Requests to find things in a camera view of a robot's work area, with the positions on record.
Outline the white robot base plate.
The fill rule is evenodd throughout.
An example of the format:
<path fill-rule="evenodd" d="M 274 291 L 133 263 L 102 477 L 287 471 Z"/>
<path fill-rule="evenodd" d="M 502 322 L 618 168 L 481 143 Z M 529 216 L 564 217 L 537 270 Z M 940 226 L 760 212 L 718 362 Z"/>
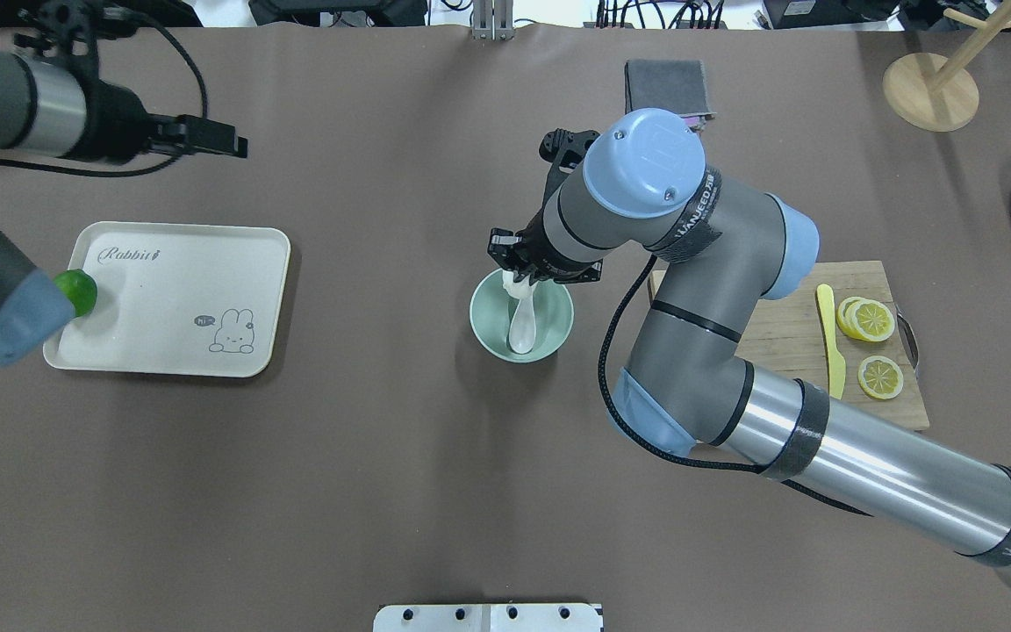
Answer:
<path fill-rule="evenodd" d="M 582 601 L 409 604 L 378 609 L 373 631 L 603 631 L 602 607 Z"/>

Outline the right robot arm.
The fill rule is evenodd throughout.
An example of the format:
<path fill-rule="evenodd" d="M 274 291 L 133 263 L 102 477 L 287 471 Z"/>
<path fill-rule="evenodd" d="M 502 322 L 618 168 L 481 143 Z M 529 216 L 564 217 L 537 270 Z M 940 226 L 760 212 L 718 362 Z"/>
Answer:
<path fill-rule="evenodd" d="M 980 463 L 775 375 L 737 353 L 756 304 L 780 299 L 814 267 L 814 222 L 770 193 L 706 163 L 676 113 L 626 113 L 605 133 L 551 136 L 544 207 L 516 233 L 495 229 L 489 255 L 516 277 L 593 283 L 627 241 L 669 267 L 613 389 L 620 431 L 670 463 L 698 442 L 755 473 L 854 514 L 915 529 L 992 568 L 1011 586 L 1011 468 Z"/>

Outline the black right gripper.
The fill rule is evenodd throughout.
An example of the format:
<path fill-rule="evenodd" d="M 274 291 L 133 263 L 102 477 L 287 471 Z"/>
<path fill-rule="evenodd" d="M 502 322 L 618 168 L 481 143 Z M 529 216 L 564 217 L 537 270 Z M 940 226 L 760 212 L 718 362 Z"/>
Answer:
<path fill-rule="evenodd" d="M 596 283 L 602 261 L 579 262 L 568 257 L 554 243 L 554 232 L 564 227 L 559 212 L 559 188 L 582 163 L 587 149 L 598 140 L 595 131 L 571 132 L 558 128 L 545 133 L 539 147 L 541 158 L 549 162 L 541 210 L 517 233 L 494 228 L 488 241 L 488 256 L 514 279 L 529 277 L 530 284 L 553 281 L 557 284 Z"/>

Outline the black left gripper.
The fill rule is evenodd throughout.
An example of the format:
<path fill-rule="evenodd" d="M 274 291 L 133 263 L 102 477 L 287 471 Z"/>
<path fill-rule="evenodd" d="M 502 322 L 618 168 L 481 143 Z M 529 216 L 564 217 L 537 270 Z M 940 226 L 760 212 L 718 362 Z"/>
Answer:
<path fill-rule="evenodd" d="M 141 154 L 179 157 L 216 154 L 245 159 L 248 140 L 208 117 L 204 77 L 185 48 L 147 13 L 111 1 L 45 1 L 25 15 L 32 35 L 15 36 L 29 84 L 23 132 L 15 147 L 78 162 L 123 165 Z M 156 29 L 191 69 L 199 87 L 199 116 L 146 111 L 136 93 L 101 79 L 99 40 L 128 39 Z"/>

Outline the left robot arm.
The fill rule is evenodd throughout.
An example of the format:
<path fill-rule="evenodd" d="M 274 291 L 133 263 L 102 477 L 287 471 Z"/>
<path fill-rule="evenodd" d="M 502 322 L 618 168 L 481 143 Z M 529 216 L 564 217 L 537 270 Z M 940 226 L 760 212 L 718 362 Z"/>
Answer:
<path fill-rule="evenodd" d="M 127 163 L 160 154 L 160 171 L 186 155 L 244 159 L 247 140 L 209 116 L 204 77 L 157 19 L 112 1 L 47 1 L 25 20 L 32 35 L 0 49 L 0 167 L 59 175 L 129 177 Z M 191 68 L 197 115 L 146 111 L 136 93 L 100 76 L 99 40 L 149 27 Z M 49 276 L 0 231 L 0 365 L 15 363 L 71 320 L 95 308 L 97 289 L 80 272 Z"/>

